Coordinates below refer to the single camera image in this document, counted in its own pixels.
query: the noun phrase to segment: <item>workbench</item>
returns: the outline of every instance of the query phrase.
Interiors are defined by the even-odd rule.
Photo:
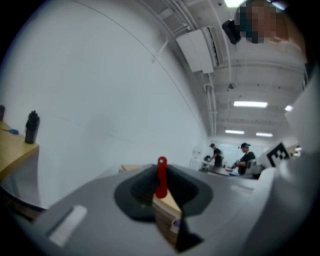
[[[39,145],[25,143],[21,134],[12,134],[11,127],[0,121],[0,182],[18,165],[39,151]]]

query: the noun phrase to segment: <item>person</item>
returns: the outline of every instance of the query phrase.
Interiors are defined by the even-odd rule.
[[[294,4],[294,1],[288,0],[246,0],[238,7],[234,16],[234,24],[240,35],[251,43],[289,43],[299,49],[305,64],[305,84],[308,83],[308,77],[315,66],[314,45],[310,45],[315,40],[308,37],[310,33],[301,32],[301,28],[313,26],[311,21],[306,22],[304,18],[299,17],[300,8],[302,12],[306,9],[310,11],[306,5],[300,1]],[[282,6],[284,10],[279,11],[276,6]]]
[[[215,144],[211,144],[210,148],[213,149],[213,157],[211,157],[210,161],[214,159],[214,166],[221,167],[222,166],[222,152],[220,149],[216,147]]]
[[[256,159],[255,154],[249,150],[250,146],[250,144],[245,142],[241,144],[241,150],[244,153],[244,156],[240,159],[240,162],[237,163],[238,172],[240,175],[244,175],[246,173],[248,161]]]

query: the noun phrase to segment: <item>red handle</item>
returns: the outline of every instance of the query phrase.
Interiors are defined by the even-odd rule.
[[[167,159],[164,156],[158,159],[159,186],[155,191],[157,198],[165,198],[167,195]]]

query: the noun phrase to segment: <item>ceiling light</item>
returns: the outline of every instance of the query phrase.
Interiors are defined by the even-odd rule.
[[[244,0],[224,0],[228,7],[238,7]]]
[[[272,133],[263,133],[263,132],[257,132],[255,135],[261,136],[261,137],[272,137]]]
[[[243,130],[225,130],[226,134],[245,134]]]
[[[294,109],[294,108],[293,108],[292,106],[288,105],[288,106],[285,107],[284,110],[290,112],[290,111],[293,110],[293,109]]]
[[[266,108],[268,103],[262,101],[235,101],[233,105],[235,107]]]

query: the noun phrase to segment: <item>blue object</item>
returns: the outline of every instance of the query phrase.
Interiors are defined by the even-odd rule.
[[[9,130],[9,133],[11,133],[11,134],[19,134],[19,131],[15,130],[15,129],[11,129],[11,130]]]

